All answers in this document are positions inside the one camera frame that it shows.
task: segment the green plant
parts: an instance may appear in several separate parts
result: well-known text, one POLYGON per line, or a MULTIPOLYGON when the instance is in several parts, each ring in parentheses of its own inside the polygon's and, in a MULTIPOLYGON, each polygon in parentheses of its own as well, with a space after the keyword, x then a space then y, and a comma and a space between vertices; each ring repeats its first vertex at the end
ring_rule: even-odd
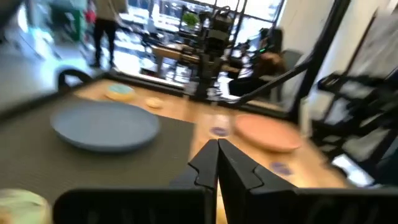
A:
POLYGON ((199 22, 199 19, 194 13, 188 12, 183 15, 182 21, 184 21, 187 26, 194 27, 199 22))

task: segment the round plate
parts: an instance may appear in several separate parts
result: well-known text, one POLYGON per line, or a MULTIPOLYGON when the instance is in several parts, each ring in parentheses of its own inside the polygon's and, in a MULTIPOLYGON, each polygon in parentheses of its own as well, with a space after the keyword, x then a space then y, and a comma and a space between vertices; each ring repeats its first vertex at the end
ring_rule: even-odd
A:
POLYGON ((129 86, 114 84, 108 87, 105 95, 114 101, 129 101, 134 98, 135 91, 129 86))
POLYGON ((0 190, 0 223, 45 224, 50 221, 50 205, 41 196, 26 190, 0 190))
POLYGON ((153 140, 158 117, 133 105, 85 102, 52 118, 53 129, 67 142, 95 152, 126 152, 153 140))
POLYGON ((160 109, 163 106, 163 101, 159 98, 152 97, 152 98, 146 99, 146 104, 150 108, 160 109))
POLYGON ((234 126, 247 141, 270 151, 292 152, 302 145, 299 132, 277 119, 242 114, 235 117, 234 126))

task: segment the pink plate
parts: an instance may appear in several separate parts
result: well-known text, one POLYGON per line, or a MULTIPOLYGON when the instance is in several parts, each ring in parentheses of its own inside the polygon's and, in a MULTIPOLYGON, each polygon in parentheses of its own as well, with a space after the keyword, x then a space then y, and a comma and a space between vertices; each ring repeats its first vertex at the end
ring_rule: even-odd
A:
POLYGON ((245 140, 273 152, 292 152, 302 145, 300 133, 277 119, 242 114, 235 117, 234 125, 245 140))

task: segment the blue object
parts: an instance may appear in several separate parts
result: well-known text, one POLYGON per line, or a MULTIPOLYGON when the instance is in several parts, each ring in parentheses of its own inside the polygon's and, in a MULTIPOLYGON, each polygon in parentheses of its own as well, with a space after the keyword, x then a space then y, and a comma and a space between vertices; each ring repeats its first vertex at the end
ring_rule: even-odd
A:
POLYGON ((160 129, 156 115, 137 106, 87 101, 52 117, 57 134, 94 152, 127 152, 151 142, 160 129))
POLYGON ((211 128, 210 131, 211 133, 220 137, 226 137, 229 135, 228 131, 225 128, 214 127, 211 128))
POLYGON ((108 88, 108 90, 116 92, 116 93, 120 93, 120 94, 129 94, 130 92, 133 91, 133 89, 131 87, 122 85, 122 84, 111 85, 108 88))
POLYGON ((273 162, 271 164, 271 168, 273 171, 283 174, 283 175, 291 175, 292 171, 289 169, 289 167, 281 162, 273 162))

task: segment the table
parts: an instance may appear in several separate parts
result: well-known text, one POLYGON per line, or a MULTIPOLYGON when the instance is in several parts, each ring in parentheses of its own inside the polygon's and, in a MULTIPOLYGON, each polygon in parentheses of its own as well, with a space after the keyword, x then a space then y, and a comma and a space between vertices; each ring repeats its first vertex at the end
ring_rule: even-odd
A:
MULTIPOLYGON (((90 100, 105 100, 106 98, 104 97, 104 94, 107 87, 114 83, 115 82, 111 80, 100 80, 90 86, 86 86, 83 89, 76 91, 75 94, 81 98, 90 100)), ((208 140, 214 138, 209 133, 209 130, 214 126, 218 126, 230 131, 230 135, 227 137, 227 140, 240 148, 240 150, 265 168, 270 169, 270 164, 272 162, 287 164, 292 171, 292 175, 280 176, 297 187, 347 187, 344 178, 337 173, 337 171, 327 168, 325 165, 326 159, 310 142, 305 142, 300 149, 297 149, 292 154, 269 153, 248 144, 232 132, 232 120, 234 116, 243 114, 242 111, 204 105, 188 101, 185 98, 167 95, 165 93, 159 93, 135 86, 132 87, 135 89, 137 96, 130 102, 130 104, 140 106, 141 108, 160 116, 195 123, 190 158, 195 156, 208 140), (158 97, 161 100, 164 100, 163 108, 152 109, 146 106, 145 100, 148 97, 158 97)), ((224 224, 226 223, 226 217, 220 193, 218 193, 217 207, 217 222, 219 224, 224 224)))
MULTIPOLYGON (((168 44, 166 47, 162 46, 152 46, 153 53, 156 56, 156 64, 157 64, 157 73, 162 73, 162 65, 164 58, 171 58, 174 60, 178 60, 181 57, 184 60, 188 60, 193 63, 199 62, 199 57, 196 55, 182 55, 181 50, 183 44, 168 44)), ((239 72, 239 69, 230 67, 229 65, 223 65, 221 71, 225 72, 239 72)))

